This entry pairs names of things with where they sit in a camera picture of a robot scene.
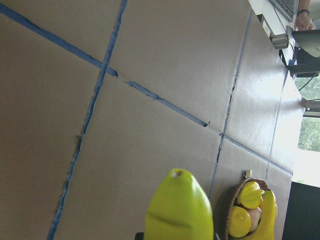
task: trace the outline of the yellow fruit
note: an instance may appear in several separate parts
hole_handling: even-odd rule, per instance
[[[155,192],[145,215],[144,240],[212,240],[210,202],[194,176],[172,169]]]
[[[240,194],[236,197],[237,203],[242,204],[247,209],[256,209],[262,202],[264,190],[260,189],[256,181],[249,181],[241,189]]]
[[[247,210],[233,206],[230,214],[228,233],[235,238],[247,235],[251,228],[251,218]]]
[[[241,240],[273,240],[276,220],[276,198],[271,190],[265,191],[263,197],[263,209],[258,228],[249,236]]]

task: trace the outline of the wicker basket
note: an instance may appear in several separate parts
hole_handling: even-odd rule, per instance
[[[219,215],[219,225],[221,230],[221,237],[223,240],[228,240],[228,228],[229,228],[229,220],[231,215],[231,209],[235,203],[237,195],[240,193],[242,187],[247,182],[255,181],[260,185],[260,188],[262,190],[269,190],[268,185],[265,180],[254,178],[254,177],[248,177],[244,179],[239,185],[235,186],[230,190],[230,192],[226,195],[226,197],[223,199],[223,204],[221,206],[221,212]]]

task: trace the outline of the blue tape line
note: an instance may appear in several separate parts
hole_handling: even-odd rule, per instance
[[[145,95],[147,95],[148,97],[162,103],[163,105],[167,106],[168,108],[176,111],[177,113],[187,117],[188,119],[194,121],[195,123],[203,126],[203,127],[206,127],[208,125],[208,123],[205,123],[204,121],[201,121],[200,119],[198,119],[197,117],[191,115],[190,113],[182,110],[181,108],[179,108],[178,106],[172,104],[171,102],[159,97],[157,94],[155,94],[154,92],[146,89],[145,87],[141,86],[140,84],[136,83],[136,82],[133,82],[133,81],[127,81],[125,82],[126,84],[128,84],[129,86],[137,89],[138,91],[144,93]]]
[[[279,118],[282,95],[283,95],[283,92],[284,92],[284,89],[285,89],[285,84],[286,84],[286,80],[287,80],[288,74],[289,74],[289,69],[286,70],[286,74],[284,76],[284,80],[283,80],[283,84],[282,84],[281,96],[280,96],[280,100],[279,100],[279,104],[278,104],[278,109],[277,109],[277,112],[276,112],[274,130],[273,130],[273,135],[272,135],[272,142],[271,142],[271,148],[270,148],[270,153],[269,153],[269,161],[268,161],[268,165],[267,165],[266,170],[265,170],[265,179],[267,179],[267,176],[268,176],[269,164],[271,162],[271,160],[270,160],[271,159],[271,154],[272,154],[272,150],[274,148],[274,140],[275,140],[276,128],[277,128],[277,123],[278,123],[278,118]]]
[[[75,149],[75,154],[73,156],[73,159],[72,159],[72,162],[71,162],[71,165],[69,168],[67,180],[64,184],[62,195],[59,199],[59,205],[58,205],[57,211],[55,213],[55,216],[53,217],[53,221],[52,221],[49,233],[48,233],[47,240],[53,240],[55,238],[55,234],[57,232],[57,229],[58,229],[58,226],[60,223],[60,219],[62,216],[62,212],[63,212],[64,206],[66,203],[66,199],[67,199],[67,195],[69,192],[70,183],[71,183],[71,180],[72,180],[72,177],[74,174],[74,170],[76,167],[76,163],[78,161],[78,158],[79,158],[79,155],[81,152],[82,142],[83,142],[83,139],[86,135],[90,120],[92,118],[92,115],[93,115],[93,112],[95,109],[95,104],[97,101],[97,97],[98,97],[100,89],[103,85],[105,74],[108,73],[113,76],[118,76],[117,72],[114,69],[108,67],[108,64],[110,62],[110,57],[112,55],[112,51],[113,51],[113,48],[114,48],[114,45],[115,45],[115,42],[117,39],[118,31],[119,31],[119,28],[121,25],[121,18],[122,18],[124,10],[126,8],[127,1],[128,0],[122,0],[122,2],[121,2],[121,5],[120,5],[119,11],[118,11],[118,15],[117,15],[117,19],[116,19],[116,23],[113,28],[113,33],[110,36],[110,40],[109,40],[109,44],[108,44],[108,47],[107,47],[107,50],[105,53],[105,57],[104,57],[103,63],[101,64],[100,74],[99,74],[99,77],[98,77],[96,85],[95,85],[94,96],[91,99],[90,106],[89,106],[88,112],[86,114],[84,123],[83,123],[81,137],[79,138],[79,141],[78,141],[76,149]]]
[[[267,162],[268,165],[270,164],[270,165],[275,166],[276,168],[278,168],[278,169],[286,172],[287,174],[293,175],[292,172],[288,171],[287,169],[283,168],[282,166],[279,166],[278,164],[274,163],[274,162],[271,161],[270,159],[262,156],[261,154],[257,153],[256,151],[253,151],[252,149],[246,147],[245,145],[243,145],[243,144],[241,144],[240,142],[232,139],[231,137],[225,135],[225,136],[224,136],[224,139],[226,139],[226,140],[228,140],[229,142],[237,145],[238,147],[242,148],[243,150],[246,150],[247,152],[253,154],[254,156],[256,156],[256,157],[258,157],[258,158],[260,158],[261,160]]]
[[[214,164],[213,175],[212,175],[210,191],[209,191],[209,199],[212,197],[212,193],[213,193],[213,190],[214,190],[214,184],[215,184],[215,178],[216,178],[216,173],[217,173],[217,169],[218,169],[218,163],[219,163],[219,159],[220,159],[220,153],[221,153],[222,144],[223,144],[223,141],[224,141],[224,137],[225,137],[225,133],[226,133],[226,129],[227,129],[227,123],[228,123],[229,114],[230,114],[232,96],[233,96],[233,93],[234,93],[234,90],[235,90],[235,87],[236,87],[236,83],[237,83],[237,79],[238,79],[238,75],[239,75],[239,68],[240,68],[240,65],[241,65],[241,62],[242,62],[242,56],[243,56],[243,52],[244,52],[244,49],[245,49],[245,44],[246,44],[246,40],[247,40],[247,36],[248,36],[248,30],[249,30],[249,26],[250,26],[252,15],[253,15],[253,10],[251,9],[248,21],[246,23],[246,28],[245,28],[245,32],[244,32],[244,36],[243,36],[243,40],[242,40],[242,44],[241,44],[241,50],[240,50],[238,63],[237,63],[236,69],[235,69],[235,75],[234,75],[232,90],[231,90],[231,94],[230,94],[229,104],[228,104],[228,108],[226,110],[226,116],[225,116],[225,120],[224,120],[223,131],[222,131],[222,134],[221,134],[220,144],[219,144],[219,147],[218,147],[218,153],[217,153],[215,164]]]
[[[14,20],[15,22],[25,26],[26,28],[30,29],[31,31],[39,34],[40,36],[44,37],[45,39],[53,42],[54,44],[64,48],[65,50],[69,51],[70,53],[73,53],[74,55],[78,56],[79,58],[87,61],[88,63],[101,68],[102,62],[99,60],[93,58],[89,54],[85,53],[84,51],[80,50],[79,48],[73,46],[72,44],[66,42],[65,40],[61,39],[57,35],[43,30],[42,28],[38,27],[31,21],[29,21],[24,16],[20,15],[19,13],[13,11],[12,9],[8,8],[7,6],[0,3],[0,13],[7,16],[8,18]]]

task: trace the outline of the apple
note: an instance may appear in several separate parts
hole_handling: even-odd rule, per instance
[[[257,230],[258,228],[258,224],[261,218],[261,209],[259,207],[255,208],[255,209],[246,209],[247,212],[250,215],[251,218],[251,228],[250,228],[250,233],[253,233],[255,230]]]

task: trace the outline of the metal cylinder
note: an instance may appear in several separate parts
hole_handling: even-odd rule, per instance
[[[271,42],[275,49],[286,49],[289,46],[289,36],[287,33],[274,35]]]

